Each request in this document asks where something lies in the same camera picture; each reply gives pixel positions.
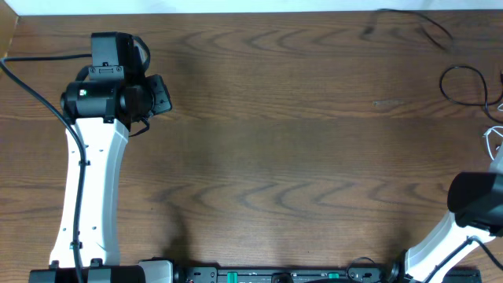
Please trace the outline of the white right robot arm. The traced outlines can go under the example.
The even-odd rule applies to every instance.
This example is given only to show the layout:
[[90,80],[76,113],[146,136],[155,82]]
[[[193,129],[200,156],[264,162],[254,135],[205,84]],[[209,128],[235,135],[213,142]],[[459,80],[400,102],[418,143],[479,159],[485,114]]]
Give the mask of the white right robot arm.
[[461,172],[452,181],[447,213],[419,244],[404,251],[390,282],[441,282],[476,248],[502,268],[486,243],[502,237],[502,151],[488,172]]

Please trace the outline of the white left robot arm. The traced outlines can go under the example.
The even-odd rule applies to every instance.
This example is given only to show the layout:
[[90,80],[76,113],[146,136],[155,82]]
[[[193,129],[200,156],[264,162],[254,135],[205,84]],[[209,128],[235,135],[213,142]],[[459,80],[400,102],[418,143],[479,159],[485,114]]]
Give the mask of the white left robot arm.
[[69,122],[64,208],[46,270],[31,282],[172,282],[166,259],[120,263],[117,234],[119,172],[132,123],[172,109],[160,75],[147,76],[150,53],[137,36],[91,36],[92,64],[61,95]]

